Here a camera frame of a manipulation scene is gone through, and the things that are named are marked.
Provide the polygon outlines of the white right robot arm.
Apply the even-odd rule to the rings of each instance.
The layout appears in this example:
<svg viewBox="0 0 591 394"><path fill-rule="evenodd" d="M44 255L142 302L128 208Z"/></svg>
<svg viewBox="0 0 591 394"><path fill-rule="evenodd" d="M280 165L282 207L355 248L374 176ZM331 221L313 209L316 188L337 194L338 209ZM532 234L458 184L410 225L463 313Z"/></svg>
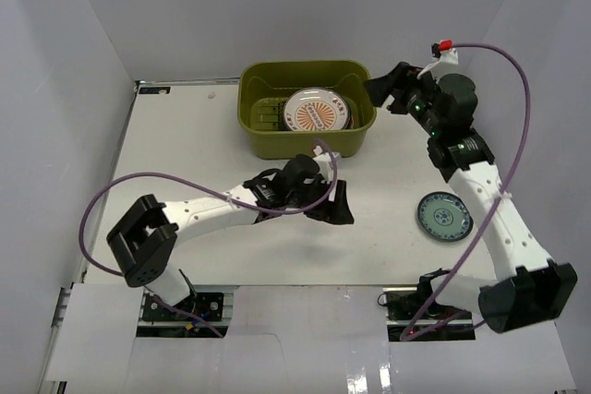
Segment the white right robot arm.
<svg viewBox="0 0 591 394"><path fill-rule="evenodd" d="M472 217L472 243L484 243L493 263L492 281L461 276L457 267L422 276L417 312L436 319L450 307L469 311L497 333L558 318L577 274L571 264L555 262L513 204L490 148L473 127L474 82L461 74L434 78L401 62L364 88L374 107L392 98L391 113L411 115L427 132L431 162Z"/></svg>

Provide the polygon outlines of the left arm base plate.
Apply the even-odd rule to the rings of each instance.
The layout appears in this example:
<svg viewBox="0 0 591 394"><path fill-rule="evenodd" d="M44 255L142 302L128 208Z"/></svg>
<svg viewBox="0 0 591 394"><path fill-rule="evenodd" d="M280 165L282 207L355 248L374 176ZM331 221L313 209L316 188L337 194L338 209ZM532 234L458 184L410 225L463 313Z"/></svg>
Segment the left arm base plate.
<svg viewBox="0 0 591 394"><path fill-rule="evenodd" d="M229 329L233 296L196 292L169 309L145 293L136 336L161 339L222 339Z"/></svg>

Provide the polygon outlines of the white plate orange sunburst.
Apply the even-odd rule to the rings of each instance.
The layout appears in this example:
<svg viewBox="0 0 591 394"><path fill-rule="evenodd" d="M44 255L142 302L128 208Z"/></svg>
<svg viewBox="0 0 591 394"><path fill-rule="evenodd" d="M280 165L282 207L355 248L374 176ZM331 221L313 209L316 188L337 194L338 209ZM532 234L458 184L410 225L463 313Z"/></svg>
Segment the white plate orange sunburst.
<svg viewBox="0 0 591 394"><path fill-rule="evenodd" d="M295 92L283 105L283 123L291 131L333 131L346 129L351 112L337 93L323 88Z"/></svg>

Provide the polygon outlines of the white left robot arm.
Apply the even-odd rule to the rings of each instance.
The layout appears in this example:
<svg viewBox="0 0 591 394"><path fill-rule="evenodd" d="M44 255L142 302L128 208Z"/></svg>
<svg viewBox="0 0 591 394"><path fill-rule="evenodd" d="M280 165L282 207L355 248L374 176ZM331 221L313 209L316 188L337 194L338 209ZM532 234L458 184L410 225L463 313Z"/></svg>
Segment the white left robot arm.
<svg viewBox="0 0 591 394"><path fill-rule="evenodd" d="M223 193L161 202L155 195L138 198L107 234L123 278L130 288L145 288L173 318L195 308L190 281L170 260L176 247L199 236L236 226L254 225L287 215L351 225L346 182L337 176L337 158L319 151L298 154L283 168L272 168Z"/></svg>

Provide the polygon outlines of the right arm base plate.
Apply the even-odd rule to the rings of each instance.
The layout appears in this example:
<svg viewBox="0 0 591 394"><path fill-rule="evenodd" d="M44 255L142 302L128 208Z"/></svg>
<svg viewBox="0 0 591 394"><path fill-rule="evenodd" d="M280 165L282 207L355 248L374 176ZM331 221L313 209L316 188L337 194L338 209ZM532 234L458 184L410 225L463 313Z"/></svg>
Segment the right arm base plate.
<svg viewBox="0 0 591 394"><path fill-rule="evenodd" d="M422 305L423 299L414 285L385 287L377 298L378 306L386 310L386 326L390 343L399 342L405 328ZM475 340L473 316L457 308L432 304L413 326L409 336L451 317L452 320L441 328L432 330L415 341L461 341Z"/></svg>

